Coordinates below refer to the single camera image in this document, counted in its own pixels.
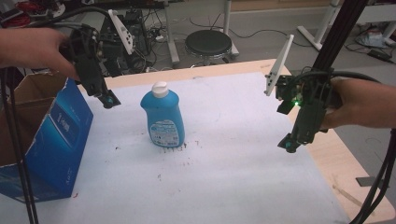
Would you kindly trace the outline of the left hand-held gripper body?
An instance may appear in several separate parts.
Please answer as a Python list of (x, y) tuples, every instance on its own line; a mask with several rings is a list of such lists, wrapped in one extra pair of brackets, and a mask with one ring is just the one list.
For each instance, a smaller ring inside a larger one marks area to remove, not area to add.
[(71, 33), (61, 53), (75, 66), (78, 84), (89, 96), (114, 97), (105, 77), (121, 76), (126, 70), (126, 59), (134, 53), (134, 36), (122, 23), (117, 10), (96, 8), (94, 11), (106, 14), (107, 31), (101, 33), (85, 23), (62, 21), (60, 26), (69, 28)]

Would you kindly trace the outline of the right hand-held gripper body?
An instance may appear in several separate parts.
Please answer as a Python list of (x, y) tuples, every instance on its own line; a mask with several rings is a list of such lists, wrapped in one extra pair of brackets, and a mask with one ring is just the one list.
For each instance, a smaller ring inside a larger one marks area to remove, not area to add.
[(266, 85), (264, 93), (276, 95), (281, 102), (277, 112), (288, 115), (295, 107), (300, 109), (294, 122), (292, 131), (288, 133), (280, 144), (310, 144), (315, 134), (320, 130), (326, 114), (332, 87), (330, 72), (308, 71), (298, 76), (282, 75), (281, 70), (290, 51), (294, 35), (289, 35), (276, 58), (270, 72), (265, 75)]

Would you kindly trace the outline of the blue detergent bottle white cap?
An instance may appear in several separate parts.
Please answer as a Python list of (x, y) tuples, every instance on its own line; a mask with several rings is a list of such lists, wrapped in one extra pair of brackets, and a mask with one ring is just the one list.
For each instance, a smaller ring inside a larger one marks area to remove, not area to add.
[(178, 95), (168, 89), (165, 81), (154, 83), (142, 98), (140, 105), (146, 112), (148, 134), (154, 145), (180, 147), (184, 143), (184, 124), (178, 104)]

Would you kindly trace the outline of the blue cardboard box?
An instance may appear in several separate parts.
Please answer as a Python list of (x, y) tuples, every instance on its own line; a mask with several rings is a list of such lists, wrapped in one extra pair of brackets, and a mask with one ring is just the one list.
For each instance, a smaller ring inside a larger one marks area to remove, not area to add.
[(21, 148), (36, 202), (71, 196), (93, 114), (75, 82), (29, 75), (15, 90)]

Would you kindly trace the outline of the person's right hand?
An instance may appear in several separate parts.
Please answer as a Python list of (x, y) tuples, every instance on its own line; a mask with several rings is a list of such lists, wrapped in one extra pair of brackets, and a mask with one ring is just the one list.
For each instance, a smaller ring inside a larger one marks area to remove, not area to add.
[(372, 110), (368, 107), (373, 95), (369, 90), (376, 86), (373, 81), (354, 78), (334, 78), (332, 86), (340, 95), (342, 105), (325, 115), (322, 129), (331, 129), (344, 125), (372, 127), (370, 119)]

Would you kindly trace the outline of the person's left hand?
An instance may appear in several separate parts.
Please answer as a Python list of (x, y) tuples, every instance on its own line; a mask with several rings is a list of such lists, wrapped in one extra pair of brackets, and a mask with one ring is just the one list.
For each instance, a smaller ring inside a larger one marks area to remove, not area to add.
[(50, 28), (0, 29), (0, 68), (48, 68), (79, 80), (73, 64), (59, 48), (68, 37)]

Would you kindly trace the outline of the white foam mat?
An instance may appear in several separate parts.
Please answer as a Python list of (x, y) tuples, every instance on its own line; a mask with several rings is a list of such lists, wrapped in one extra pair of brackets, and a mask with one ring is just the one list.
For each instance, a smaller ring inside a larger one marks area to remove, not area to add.
[(260, 74), (171, 84), (186, 140), (153, 145), (140, 102), (147, 86), (116, 89), (120, 105), (89, 100), (91, 131), (71, 197), (39, 203), (39, 224), (348, 224), (290, 131)]

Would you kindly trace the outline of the black equipment rack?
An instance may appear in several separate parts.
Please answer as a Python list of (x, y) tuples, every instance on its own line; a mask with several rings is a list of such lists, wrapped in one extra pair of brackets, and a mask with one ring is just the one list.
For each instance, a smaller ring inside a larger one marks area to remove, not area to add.
[(152, 66), (148, 60), (151, 47), (142, 10), (130, 9), (120, 15), (110, 9), (108, 14), (99, 35), (106, 75), (117, 77), (146, 72)]

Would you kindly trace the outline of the black metal bar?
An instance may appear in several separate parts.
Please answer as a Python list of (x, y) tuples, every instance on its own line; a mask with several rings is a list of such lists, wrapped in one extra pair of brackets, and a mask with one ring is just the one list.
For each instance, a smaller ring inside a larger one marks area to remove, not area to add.
[(318, 53), (312, 68), (327, 71), (332, 67), (352, 28), (369, 0), (345, 0), (334, 24)]

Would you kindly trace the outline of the black power adapter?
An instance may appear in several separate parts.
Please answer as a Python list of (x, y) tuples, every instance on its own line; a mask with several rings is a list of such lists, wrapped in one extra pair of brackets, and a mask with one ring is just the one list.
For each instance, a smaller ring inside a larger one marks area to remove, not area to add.
[(383, 61), (383, 62), (387, 62), (387, 63), (391, 62), (391, 57), (388, 54), (385, 54), (383, 52), (380, 52), (380, 51), (377, 51), (377, 50), (374, 50), (374, 49), (371, 49), (367, 53), (367, 55), (370, 56), (370, 57), (376, 58), (376, 59), (378, 59), (380, 61)]

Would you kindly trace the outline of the grey crumpled bag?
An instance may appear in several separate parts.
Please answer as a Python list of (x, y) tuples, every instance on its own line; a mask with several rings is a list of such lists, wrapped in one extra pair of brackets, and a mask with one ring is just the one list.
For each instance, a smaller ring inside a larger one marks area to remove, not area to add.
[(387, 45), (383, 35), (379, 32), (366, 32), (356, 37), (356, 42), (365, 47), (385, 48)]

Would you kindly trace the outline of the white desk leg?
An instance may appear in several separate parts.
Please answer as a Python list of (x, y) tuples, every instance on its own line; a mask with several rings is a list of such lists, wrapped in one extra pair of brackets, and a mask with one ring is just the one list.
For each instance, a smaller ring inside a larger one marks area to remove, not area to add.
[[(231, 6), (232, 0), (224, 0), (223, 33), (226, 35), (230, 35)], [(235, 44), (232, 44), (231, 56), (236, 58), (238, 55), (238, 49)]]
[(177, 46), (171, 29), (169, 1), (163, 0), (163, 6), (164, 6), (164, 15), (165, 15), (165, 23), (166, 23), (166, 32), (167, 32), (167, 46), (170, 52), (172, 65), (177, 65), (179, 64), (180, 59), (177, 53)]

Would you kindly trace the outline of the black round stool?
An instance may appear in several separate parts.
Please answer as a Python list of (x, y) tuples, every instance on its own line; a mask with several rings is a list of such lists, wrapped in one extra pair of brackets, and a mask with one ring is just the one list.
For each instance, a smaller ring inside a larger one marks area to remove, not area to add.
[(231, 53), (232, 46), (230, 37), (215, 30), (196, 31), (188, 35), (185, 40), (185, 50), (202, 60), (199, 65), (210, 65), (212, 60), (224, 59)]

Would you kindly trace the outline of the white table frame leg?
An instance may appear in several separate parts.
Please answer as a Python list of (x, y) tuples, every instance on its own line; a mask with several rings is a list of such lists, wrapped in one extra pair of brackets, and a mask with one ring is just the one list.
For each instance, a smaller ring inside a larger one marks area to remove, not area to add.
[(321, 20), (318, 30), (312, 35), (305, 27), (298, 26), (297, 30), (305, 37), (305, 39), (316, 49), (321, 50), (322, 39), (329, 26), (333, 24), (339, 11), (340, 0), (332, 0)]

